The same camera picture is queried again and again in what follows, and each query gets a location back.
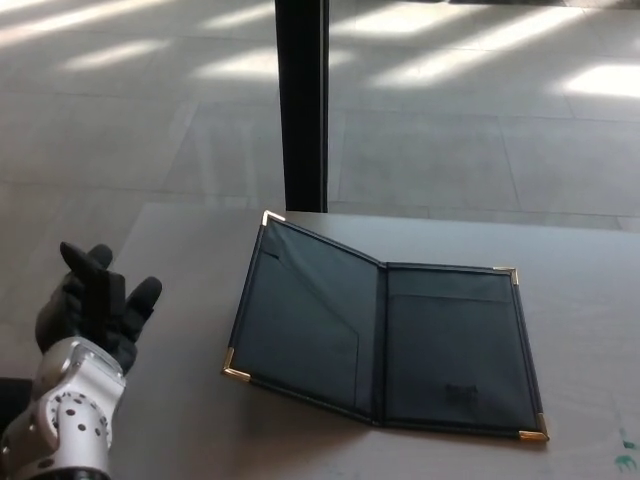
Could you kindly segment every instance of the black pole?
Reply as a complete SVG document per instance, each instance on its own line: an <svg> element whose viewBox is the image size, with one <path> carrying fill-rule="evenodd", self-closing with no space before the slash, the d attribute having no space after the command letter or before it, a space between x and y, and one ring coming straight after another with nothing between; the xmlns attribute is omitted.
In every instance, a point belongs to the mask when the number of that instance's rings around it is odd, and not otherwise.
<svg viewBox="0 0 640 480"><path fill-rule="evenodd" d="M276 0L287 210L327 211L329 0Z"/></svg>

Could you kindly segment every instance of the glove finger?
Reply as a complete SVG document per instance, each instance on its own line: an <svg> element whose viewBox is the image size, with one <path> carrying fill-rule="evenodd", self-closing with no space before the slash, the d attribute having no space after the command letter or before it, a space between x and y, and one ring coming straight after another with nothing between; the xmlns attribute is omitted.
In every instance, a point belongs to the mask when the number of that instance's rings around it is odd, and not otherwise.
<svg viewBox="0 0 640 480"><path fill-rule="evenodd" d="M142 328L153 313L162 283L155 277L148 277L138 285L127 298L127 306L122 320L122 333L132 342L138 340Z"/></svg>
<svg viewBox="0 0 640 480"><path fill-rule="evenodd" d="M113 261L113 252L109 247L100 243L87 252L102 268L108 268Z"/></svg>
<svg viewBox="0 0 640 480"><path fill-rule="evenodd" d="M62 291L68 295L81 299L84 296L85 288L80 280L78 280L72 273L69 273L63 280Z"/></svg>
<svg viewBox="0 0 640 480"><path fill-rule="evenodd" d="M62 258L71 272L85 285L91 285L98 280L102 265L78 247L66 242L60 244Z"/></svg>

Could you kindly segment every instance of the black glove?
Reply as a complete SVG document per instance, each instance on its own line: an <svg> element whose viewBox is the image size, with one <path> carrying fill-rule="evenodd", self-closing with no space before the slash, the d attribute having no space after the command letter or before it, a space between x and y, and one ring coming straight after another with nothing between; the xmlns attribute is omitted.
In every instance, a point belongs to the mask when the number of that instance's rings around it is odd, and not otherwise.
<svg viewBox="0 0 640 480"><path fill-rule="evenodd" d="M44 353L58 341L84 337L106 350L127 373L136 359L136 341L153 313L162 284L149 277L125 299L125 281L107 270L111 249L89 253L68 243L60 253L71 271L64 276L36 321L36 341Z"/></svg>

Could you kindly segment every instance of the white table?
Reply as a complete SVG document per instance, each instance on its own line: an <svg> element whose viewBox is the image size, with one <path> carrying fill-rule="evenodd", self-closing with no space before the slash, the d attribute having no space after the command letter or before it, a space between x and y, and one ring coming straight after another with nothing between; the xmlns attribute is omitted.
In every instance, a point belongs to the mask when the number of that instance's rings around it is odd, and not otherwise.
<svg viewBox="0 0 640 480"><path fill-rule="evenodd" d="M262 212L150 204L115 269L165 286L116 422L115 478L640 475L640 236L289 214L387 261L518 267L551 441L377 430L219 375Z"/></svg>

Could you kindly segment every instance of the black leather folder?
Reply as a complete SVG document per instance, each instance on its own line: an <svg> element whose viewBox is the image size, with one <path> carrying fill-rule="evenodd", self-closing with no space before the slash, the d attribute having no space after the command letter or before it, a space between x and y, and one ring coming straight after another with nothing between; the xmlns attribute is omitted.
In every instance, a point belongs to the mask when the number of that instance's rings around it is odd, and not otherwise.
<svg viewBox="0 0 640 480"><path fill-rule="evenodd" d="M380 427L549 439L517 272L386 263L265 212L223 373Z"/></svg>

